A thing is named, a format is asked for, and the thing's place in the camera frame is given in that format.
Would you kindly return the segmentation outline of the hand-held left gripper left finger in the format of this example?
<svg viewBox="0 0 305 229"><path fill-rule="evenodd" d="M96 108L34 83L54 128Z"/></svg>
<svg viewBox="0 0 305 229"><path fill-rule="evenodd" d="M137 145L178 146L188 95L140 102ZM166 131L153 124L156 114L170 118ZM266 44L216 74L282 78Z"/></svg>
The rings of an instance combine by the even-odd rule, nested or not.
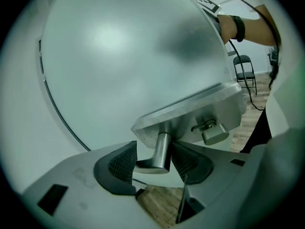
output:
<svg viewBox="0 0 305 229"><path fill-rule="evenodd" d="M156 229L136 200L136 161L135 141L71 156L31 184L22 200L48 229Z"/></svg>

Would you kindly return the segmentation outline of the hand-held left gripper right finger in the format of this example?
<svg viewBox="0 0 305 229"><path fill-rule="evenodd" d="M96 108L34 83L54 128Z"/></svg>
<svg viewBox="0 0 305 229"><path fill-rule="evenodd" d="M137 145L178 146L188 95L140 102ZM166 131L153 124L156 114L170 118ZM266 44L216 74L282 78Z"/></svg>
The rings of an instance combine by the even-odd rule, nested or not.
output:
<svg viewBox="0 0 305 229"><path fill-rule="evenodd" d="M177 141L171 161L184 183L176 223L204 210L233 182L248 155Z"/></svg>

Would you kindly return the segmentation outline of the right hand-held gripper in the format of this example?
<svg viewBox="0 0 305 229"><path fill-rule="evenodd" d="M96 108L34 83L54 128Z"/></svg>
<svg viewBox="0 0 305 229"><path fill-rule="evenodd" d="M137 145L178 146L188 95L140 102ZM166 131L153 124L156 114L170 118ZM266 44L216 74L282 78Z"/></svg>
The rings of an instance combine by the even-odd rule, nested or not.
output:
<svg viewBox="0 0 305 229"><path fill-rule="evenodd" d="M221 7L211 0L194 0L202 10L207 14L207 16L212 21L214 27L221 34L220 22L217 18L217 15L221 12Z"/></svg>

